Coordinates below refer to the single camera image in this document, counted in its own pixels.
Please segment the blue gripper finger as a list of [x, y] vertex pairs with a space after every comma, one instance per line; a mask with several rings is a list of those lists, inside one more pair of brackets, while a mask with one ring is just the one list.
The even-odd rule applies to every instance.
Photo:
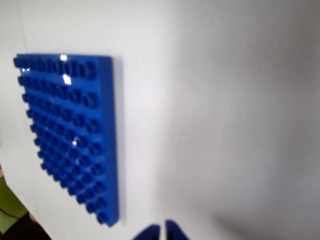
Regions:
[[180, 226], [171, 219], [165, 221], [165, 228], [167, 240], [190, 240]]
[[161, 233], [161, 226], [158, 224], [151, 224], [141, 230], [133, 240], [159, 240]]

